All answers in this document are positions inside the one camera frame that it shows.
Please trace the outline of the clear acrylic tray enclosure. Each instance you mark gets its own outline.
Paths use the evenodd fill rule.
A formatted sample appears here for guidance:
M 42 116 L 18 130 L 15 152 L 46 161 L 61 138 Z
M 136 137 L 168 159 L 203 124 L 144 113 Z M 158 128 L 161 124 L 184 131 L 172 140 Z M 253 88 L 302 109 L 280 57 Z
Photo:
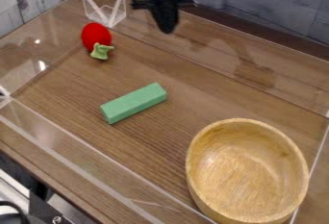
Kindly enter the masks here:
M 109 59 L 82 31 L 113 34 Z M 101 106 L 158 83 L 168 99 L 116 124 Z M 280 129 L 311 169 L 285 224 L 329 224 L 329 56 L 185 14 L 172 34 L 126 0 L 66 0 L 0 38 L 0 152 L 102 224 L 215 224 L 188 190 L 185 157 L 212 123 Z

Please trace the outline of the black metal bracket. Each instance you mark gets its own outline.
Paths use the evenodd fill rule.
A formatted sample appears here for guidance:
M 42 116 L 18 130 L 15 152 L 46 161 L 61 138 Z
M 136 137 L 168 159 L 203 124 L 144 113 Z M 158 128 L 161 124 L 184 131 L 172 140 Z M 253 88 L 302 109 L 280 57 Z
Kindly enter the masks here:
M 74 224 L 65 215 L 34 193 L 30 193 L 30 224 Z

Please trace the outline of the green rectangular block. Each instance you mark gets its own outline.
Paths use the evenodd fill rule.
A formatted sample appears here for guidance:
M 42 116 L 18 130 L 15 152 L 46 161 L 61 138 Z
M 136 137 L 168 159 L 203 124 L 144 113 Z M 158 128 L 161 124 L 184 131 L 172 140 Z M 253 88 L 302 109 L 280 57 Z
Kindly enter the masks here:
M 101 112 L 110 124 L 142 112 L 168 99 L 168 92 L 162 85 L 153 83 L 118 97 L 101 106 Z

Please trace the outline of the wooden bowl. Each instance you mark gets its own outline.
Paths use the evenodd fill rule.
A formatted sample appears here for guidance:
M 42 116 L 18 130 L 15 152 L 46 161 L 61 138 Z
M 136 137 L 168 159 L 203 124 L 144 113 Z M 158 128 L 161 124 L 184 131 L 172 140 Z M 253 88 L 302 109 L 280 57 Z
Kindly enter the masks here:
M 307 197 L 306 156 L 280 129 L 255 119 L 225 119 L 200 131 L 185 172 L 201 212 L 221 224 L 281 224 Z

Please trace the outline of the red plush strawberry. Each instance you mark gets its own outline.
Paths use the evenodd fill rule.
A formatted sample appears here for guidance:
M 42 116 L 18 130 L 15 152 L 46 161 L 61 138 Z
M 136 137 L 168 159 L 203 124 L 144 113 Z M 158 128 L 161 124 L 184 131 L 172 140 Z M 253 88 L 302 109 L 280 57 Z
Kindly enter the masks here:
M 90 53 L 90 57 L 101 61 L 109 59 L 113 46 L 113 34 L 100 23 L 89 23 L 82 29 L 82 44 Z

